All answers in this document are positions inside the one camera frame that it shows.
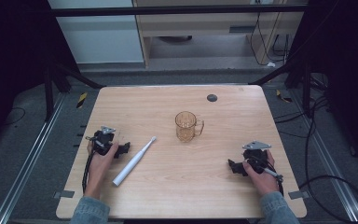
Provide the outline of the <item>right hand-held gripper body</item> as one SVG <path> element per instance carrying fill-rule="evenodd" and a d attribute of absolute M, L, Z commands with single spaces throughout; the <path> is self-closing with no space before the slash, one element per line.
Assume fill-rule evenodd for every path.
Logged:
<path fill-rule="evenodd" d="M 262 174 L 266 169 L 270 168 L 266 149 L 271 148 L 271 145 L 253 141 L 243 145 L 242 148 L 244 149 L 244 160 L 253 168 L 256 173 Z"/>

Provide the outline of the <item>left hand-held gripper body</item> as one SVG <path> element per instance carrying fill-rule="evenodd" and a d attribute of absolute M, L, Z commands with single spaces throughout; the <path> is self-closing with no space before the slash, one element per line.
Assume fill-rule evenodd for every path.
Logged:
<path fill-rule="evenodd" d="M 86 139 L 91 142 L 91 152 L 106 155 L 113 145 L 115 131 L 114 128 L 102 126 L 93 136 L 87 136 Z"/>

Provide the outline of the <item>person's right hand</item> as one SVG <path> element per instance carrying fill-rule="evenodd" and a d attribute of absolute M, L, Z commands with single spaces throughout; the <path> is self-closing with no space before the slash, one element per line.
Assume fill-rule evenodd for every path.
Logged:
<path fill-rule="evenodd" d="M 279 184 L 273 175 L 268 173 L 259 174 L 255 172 L 253 167 L 247 161 L 243 161 L 242 166 L 245 172 L 251 178 L 260 196 L 265 196 L 271 192 L 280 191 Z"/>

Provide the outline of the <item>person's left hand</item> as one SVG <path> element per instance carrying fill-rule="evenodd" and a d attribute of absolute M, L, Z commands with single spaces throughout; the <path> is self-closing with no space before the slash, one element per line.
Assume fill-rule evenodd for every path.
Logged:
<path fill-rule="evenodd" d="M 89 177 L 84 192 L 85 197 L 99 200 L 101 189 L 108 170 L 118 149 L 118 142 L 114 142 L 109 151 L 103 156 L 99 153 L 93 155 L 89 165 Z"/>

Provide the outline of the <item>white electric toothbrush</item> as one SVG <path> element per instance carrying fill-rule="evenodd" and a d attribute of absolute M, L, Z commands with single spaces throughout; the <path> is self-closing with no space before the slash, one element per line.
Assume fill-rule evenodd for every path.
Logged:
<path fill-rule="evenodd" d="M 115 186 L 119 186 L 124 179 L 129 175 L 129 173 L 134 169 L 134 167 L 138 164 L 141 158 L 144 156 L 149 147 L 157 140 L 156 136 L 153 136 L 150 141 L 136 154 L 131 160 L 127 163 L 127 165 L 120 171 L 120 173 L 113 179 L 113 184 Z"/>

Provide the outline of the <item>yellow black striped tape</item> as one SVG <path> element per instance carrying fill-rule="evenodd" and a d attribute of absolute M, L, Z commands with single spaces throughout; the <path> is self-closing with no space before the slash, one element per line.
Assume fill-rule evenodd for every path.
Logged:
<path fill-rule="evenodd" d="M 288 90 L 276 90 L 276 95 L 279 99 L 286 103 L 292 103 L 292 97 Z"/>
<path fill-rule="evenodd" d="M 78 99 L 77 104 L 76 104 L 76 108 L 81 108 L 82 107 L 82 105 L 84 104 L 87 96 L 88 96 L 87 92 L 82 92 L 80 94 L 79 99 Z"/>

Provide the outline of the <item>amber glass mug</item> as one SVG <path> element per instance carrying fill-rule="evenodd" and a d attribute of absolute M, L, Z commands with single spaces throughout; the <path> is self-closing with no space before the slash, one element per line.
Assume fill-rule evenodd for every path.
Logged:
<path fill-rule="evenodd" d="M 189 111 L 179 112 L 175 116 L 176 136 L 184 143 L 190 142 L 194 137 L 200 136 L 204 129 L 204 121 L 198 119 Z"/>

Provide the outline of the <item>black metal stand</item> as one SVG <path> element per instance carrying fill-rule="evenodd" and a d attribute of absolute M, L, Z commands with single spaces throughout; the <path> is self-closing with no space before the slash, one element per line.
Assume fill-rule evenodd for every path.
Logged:
<path fill-rule="evenodd" d="M 311 89 L 311 65 L 309 56 L 294 56 L 283 66 L 275 69 L 268 75 L 260 79 L 250 82 L 250 85 L 262 86 L 273 78 L 287 74 L 284 85 L 292 89 L 299 83 L 302 83 L 302 108 L 306 115 L 310 118 L 312 115 L 310 105 L 310 89 Z"/>
<path fill-rule="evenodd" d="M 49 121 L 54 113 L 54 101 L 53 101 L 53 86 L 56 86 L 59 92 L 69 92 L 72 88 L 67 76 L 73 77 L 83 84 L 93 88 L 101 89 L 103 85 L 98 84 L 75 70 L 69 67 L 57 63 L 55 60 L 48 59 L 46 69 L 44 71 L 44 86 L 45 86 L 45 99 L 46 99 L 46 118 L 45 121 Z"/>

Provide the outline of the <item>white cabinet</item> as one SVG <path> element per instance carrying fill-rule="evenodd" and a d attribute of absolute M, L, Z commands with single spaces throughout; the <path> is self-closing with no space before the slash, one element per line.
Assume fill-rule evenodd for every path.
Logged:
<path fill-rule="evenodd" d="M 48 0 L 52 9 L 133 7 L 131 0 Z M 78 64 L 142 63 L 144 56 L 134 16 L 59 17 Z"/>

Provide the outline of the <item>wooden desk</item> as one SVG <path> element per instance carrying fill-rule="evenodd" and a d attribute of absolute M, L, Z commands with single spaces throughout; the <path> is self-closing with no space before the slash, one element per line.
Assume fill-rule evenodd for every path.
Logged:
<path fill-rule="evenodd" d="M 308 0 L 131 0 L 136 7 L 294 5 Z M 301 12 L 222 14 L 138 15 L 143 39 L 157 36 L 245 34 L 258 63 L 271 61 L 269 52 L 280 35 L 294 36 L 303 18 Z"/>

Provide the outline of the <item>grey metal table bracket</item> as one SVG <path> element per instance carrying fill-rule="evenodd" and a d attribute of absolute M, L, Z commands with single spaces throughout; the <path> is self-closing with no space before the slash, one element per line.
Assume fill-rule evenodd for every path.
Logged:
<path fill-rule="evenodd" d="M 299 198 L 307 199 L 310 196 L 307 191 L 301 191 L 301 190 L 289 192 L 288 195 L 291 200 L 299 199 Z"/>
<path fill-rule="evenodd" d="M 62 190 L 62 191 L 55 191 L 53 194 L 54 199 L 60 199 L 60 198 L 73 198 L 75 195 L 75 192 L 72 190 Z"/>

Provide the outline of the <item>aluminium floor rail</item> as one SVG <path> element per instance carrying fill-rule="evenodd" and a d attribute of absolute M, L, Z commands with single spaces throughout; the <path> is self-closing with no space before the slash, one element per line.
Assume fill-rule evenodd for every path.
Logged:
<path fill-rule="evenodd" d="M 316 128 L 316 122 L 314 119 L 317 108 L 324 105 L 326 99 L 322 96 L 314 101 L 314 104 L 309 108 L 304 109 L 301 105 L 301 96 L 295 91 L 290 91 L 294 104 L 299 110 L 300 116 L 304 121 L 306 127 L 309 129 L 306 136 L 305 145 L 305 174 L 306 181 L 303 186 L 307 187 L 310 196 L 313 200 L 331 217 L 336 220 L 340 220 L 347 224 L 358 224 L 358 188 L 356 188 L 351 182 L 344 178 L 343 173 L 337 167 L 336 162 L 328 152 L 327 147 Z M 309 145 L 313 144 L 313 148 L 318 153 L 318 156 L 326 171 L 325 175 L 317 175 L 315 177 L 309 176 Z M 320 200 L 315 197 L 315 190 L 312 188 L 311 183 L 314 181 L 327 180 L 332 184 L 332 187 L 339 198 L 339 201 L 346 213 L 346 217 L 340 217 L 333 213 L 331 208 L 328 208 Z"/>
<path fill-rule="evenodd" d="M 20 198 L 23 189 L 29 179 L 31 172 L 39 158 L 40 153 L 48 140 L 48 137 L 56 123 L 58 116 L 62 111 L 62 105 L 65 101 L 66 95 L 59 93 L 57 101 L 54 103 L 53 112 L 50 118 L 44 122 L 38 136 L 36 137 L 25 162 L 18 172 L 15 181 L 13 182 L 7 196 L 0 205 L 0 224 L 7 224 L 12 211 L 14 210 L 18 199 Z"/>

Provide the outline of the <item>black horizontal frame bar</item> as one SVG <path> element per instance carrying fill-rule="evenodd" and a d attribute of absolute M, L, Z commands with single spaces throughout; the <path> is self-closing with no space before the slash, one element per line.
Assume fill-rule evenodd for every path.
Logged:
<path fill-rule="evenodd" d="M 171 6 L 171 7 L 106 7 L 52 9 L 48 13 L 56 17 L 83 16 L 131 16 L 131 15 L 176 15 L 213 13 L 258 13 L 258 12 L 302 12 L 306 4 L 294 5 L 222 5 L 222 6 Z"/>

